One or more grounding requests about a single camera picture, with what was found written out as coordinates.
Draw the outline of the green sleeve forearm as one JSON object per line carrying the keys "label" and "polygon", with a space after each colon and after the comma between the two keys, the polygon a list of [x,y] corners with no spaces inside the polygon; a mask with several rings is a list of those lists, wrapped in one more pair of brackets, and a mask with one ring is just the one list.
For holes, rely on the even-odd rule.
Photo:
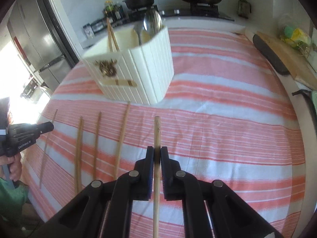
{"label": "green sleeve forearm", "polygon": [[19,186],[11,189],[7,181],[1,178],[1,217],[12,223],[19,225],[21,222],[23,205],[28,200],[29,187],[21,181]]}

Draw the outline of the person's left hand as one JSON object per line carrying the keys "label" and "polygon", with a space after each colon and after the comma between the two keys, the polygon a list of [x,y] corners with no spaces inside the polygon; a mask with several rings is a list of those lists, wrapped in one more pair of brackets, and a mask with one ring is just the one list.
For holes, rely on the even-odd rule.
{"label": "person's left hand", "polygon": [[10,180],[16,182],[20,180],[22,173],[21,154],[18,153],[14,157],[6,157],[5,155],[0,157],[0,165],[9,165]]}

